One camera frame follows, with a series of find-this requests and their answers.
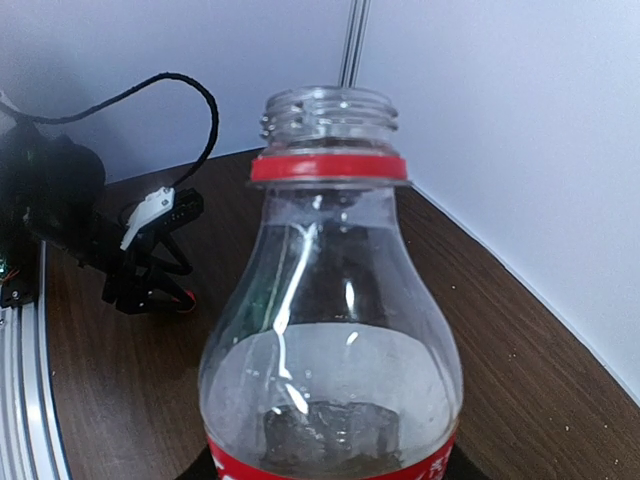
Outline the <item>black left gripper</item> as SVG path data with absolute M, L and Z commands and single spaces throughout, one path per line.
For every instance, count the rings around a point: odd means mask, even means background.
M 153 255 L 157 246 L 172 261 Z M 172 298 L 188 289 L 172 279 L 155 285 L 152 264 L 172 275 L 186 276 L 193 272 L 191 262 L 170 234 L 142 234 L 128 250 L 121 249 L 118 236 L 110 239 L 105 247 L 102 300 L 128 315 L 178 313 Z

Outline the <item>red bottle cap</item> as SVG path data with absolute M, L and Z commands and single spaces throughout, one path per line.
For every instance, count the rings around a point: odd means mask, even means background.
M 190 313 L 196 307 L 196 297 L 190 290 L 183 291 L 179 297 L 173 297 L 172 302 L 175 304 L 175 311 L 178 313 Z

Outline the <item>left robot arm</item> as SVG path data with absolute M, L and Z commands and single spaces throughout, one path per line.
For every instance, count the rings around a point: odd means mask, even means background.
M 103 300 L 126 314 L 191 311 L 195 296 L 175 279 L 193 267 L 172 234 L 203 213 L 202 195 L 162 187 L 142 202 L 159 203 L 151 220 L 129 229 L 96 208 L 105 178 L 91 149 L 16 121 L 1 136 L 2 249 L 35 240 L 57 247 L 102 272 Z

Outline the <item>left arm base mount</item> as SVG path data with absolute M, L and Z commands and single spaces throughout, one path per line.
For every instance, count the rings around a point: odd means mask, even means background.
M 39 289 L 39 247 L 33 242 L 1 249 L 1 307 L 34 301 Z

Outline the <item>clear bottle red label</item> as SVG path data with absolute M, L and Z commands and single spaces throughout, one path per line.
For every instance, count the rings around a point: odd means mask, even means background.
M 397 111 L 360 88 L 272 96 L 248 265 L 203 352 L 223 479 L 441 479 L 463 404 L 452 331 L 397 218 Z

